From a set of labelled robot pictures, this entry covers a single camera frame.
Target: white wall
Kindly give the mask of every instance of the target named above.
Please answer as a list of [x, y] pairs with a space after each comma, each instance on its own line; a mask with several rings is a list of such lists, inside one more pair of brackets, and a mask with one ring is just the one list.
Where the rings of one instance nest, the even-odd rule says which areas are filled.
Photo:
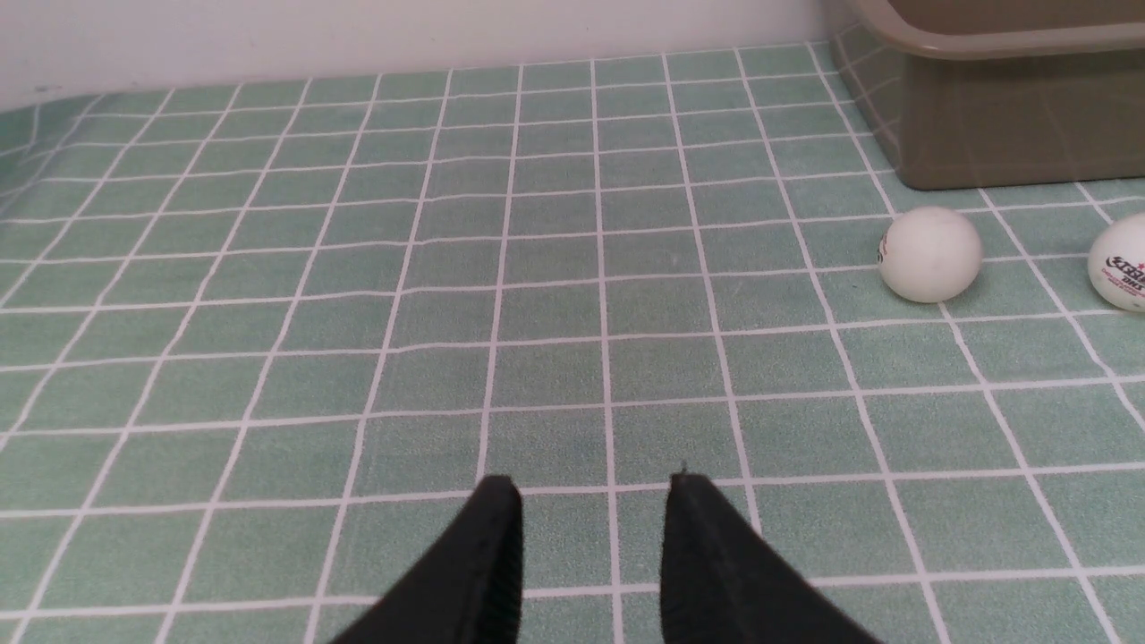
[[8, 0], [0, 110], [76, 94], [821, 34], [815, 0]]

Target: plastic bin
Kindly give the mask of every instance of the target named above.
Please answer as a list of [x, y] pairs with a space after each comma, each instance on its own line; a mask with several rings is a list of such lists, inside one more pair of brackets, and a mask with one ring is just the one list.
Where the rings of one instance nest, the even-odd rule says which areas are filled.
[[822, 1], [906, 184], [1145, 176], [1145, 0]]

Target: floor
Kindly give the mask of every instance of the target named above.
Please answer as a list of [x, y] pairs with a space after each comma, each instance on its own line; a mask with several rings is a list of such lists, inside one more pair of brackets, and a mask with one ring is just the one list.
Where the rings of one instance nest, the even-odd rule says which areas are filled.
[[[510, 473], [521, 641], [654, 643], [686, 462], [887, 643], [1145, 642], [1145, 321], [1083, 269], [1145, 181], [915, 193], [832, 70], [0, 116], [0, 641], [326, 642]], [[948, 306], [872, 266], [925, 203], [988, 256]]]

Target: white ping pong ball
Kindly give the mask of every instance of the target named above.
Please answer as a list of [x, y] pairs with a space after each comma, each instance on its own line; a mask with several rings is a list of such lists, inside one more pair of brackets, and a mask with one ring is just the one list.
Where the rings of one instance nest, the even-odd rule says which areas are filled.
[[878, 273], [910, 301], [934, 304], [965, 291], [982, 267], [982, 241], [960, 212], [917, 207], [886, 229], [878, 244]]
[[1145, 313], [1145, 212], [1098, 235], [1089, 250], [1089, 281], [1113, 306]]

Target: bin rim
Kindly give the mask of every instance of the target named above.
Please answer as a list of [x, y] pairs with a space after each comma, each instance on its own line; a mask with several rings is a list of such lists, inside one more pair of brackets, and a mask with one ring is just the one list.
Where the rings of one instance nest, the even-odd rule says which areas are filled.
[[1145, 22], [953, 36], [909, 24], [889, 0], [840, 1], [881, 40], [926, 58], [980, 61], [1145, 48]]

